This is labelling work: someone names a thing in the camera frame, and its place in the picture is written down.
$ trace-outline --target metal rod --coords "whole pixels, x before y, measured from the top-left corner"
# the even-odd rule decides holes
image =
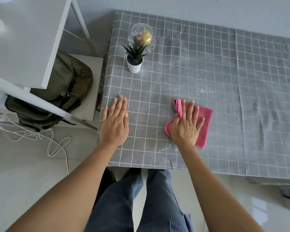
[[[86,44],[88,44],[87,41],[85,41],[83,38],[80,38],[78,37],[77,35],[73,34],[72,32],[66,30],[66,29],[63,29],[64,31],[66,31],[67,33],[71,34],[72,36],[76,37],[77,39],[80,39],[81,41],[85,42]]]
[[[88,32],[88,29],[86,27],[86,24],[85,24],[85,21],[83,19],[83,16],[81,14],[81,11],[77,5],[77,2],[76,0],[72,0],[71,2],[71,6],[72,6],[72,9],[75,13],[75,16],[77,18],[77,21],[79,22],[85,36],[86,36],[86,39],[87,39],[87,42],[88,42],[88,45],[89,45],[89,49],[91,50],[92,54],[93,54],[93,57],[97,57],[97,53],[96,53],[96,49],[93,45],[93,42],[91,41],[91,38],[90,38],[90,35],[89,35],[89,32]]]
[[[7,93],[13,97],[16,97],[18,99],[21,99],[27,103],[30,103],[32,105],[35,105],[39,108],[42,108],[46,111],[49,111],[51,113],[54,113],[58,116],[61,116],[67,120],[70,120],[72,122],[78,123],[80,125],[83,125],[87,128],[97,130],[96,127],[86,123],[85,121],[73,116],[72,114],[60,109],[59,107],[56,107],[55,105],[45,101],[42,98],[39,98],[38,96],[24,91],[23,89],[19,88],[18,86],[14,85],[13,83],[6,81],[2,78],[0,78],[0,90],[4,93]]]

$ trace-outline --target succulent plant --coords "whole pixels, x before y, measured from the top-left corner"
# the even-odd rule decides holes
[[[138,46],[137,39],[134,38],[134,42],[132,46],[126,47],[123,45],[124,49],[126,50],[126,53],[130,58],[132,59],[132,65],[139,65],[142,62],[142,58],[147,55],[147,54],[142,54],[143,51],[145,50],[147,45],[141,45],[140,47]]]

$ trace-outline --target cleaning rag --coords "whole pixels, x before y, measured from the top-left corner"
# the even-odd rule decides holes
[[[188,110],[189,103],[186,103],[186,111]],[[178,113],[179,118],[182,118],[182,100],[181,99],[174,99],[174,108],[175,111]],[[192,114],[194,114],[195,110],[197,109],[197,105],[193,106],[193,111]],[[204,124],[200,130],[199,137],[195,143],[195,146],[197,148],[203,149],[206,144],[206,139],[207,139],[207,133],[208,133],[208,127],[209,127],[209,121],[211,120],[212,113],[214,110],[206,108],[206,107],[199,107],[199,115],[197,118],[197,124],[201,121],[201,119],[204,117]],[[165,126],[165,132],[167,135],[171,136],[170,134],[170,127],[171,124],[173,123],[173,120],[170,120],[166,126]]]

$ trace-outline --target checkered tablecloth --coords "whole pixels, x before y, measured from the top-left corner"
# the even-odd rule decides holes
[[[122,45],[136,23],[151,26],[157,45],[132,74]],[[186,169],[164,126],[174,98],[194,99],[214,110],[199,150],[213,172],[290,179],[290,39],[116,11],[102,107],[119,94],[130,132],[110,165]]]

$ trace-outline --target blue pants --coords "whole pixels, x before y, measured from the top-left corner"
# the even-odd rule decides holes
[[[171,189],[170,172],[149,169],[146,184],[147,196],[137,231],[192,232],[190,217],[182,213]],[[142,187],[141,169],[130,168],[101,196],[89,217],[85,232],[133,232],[133,200]]]

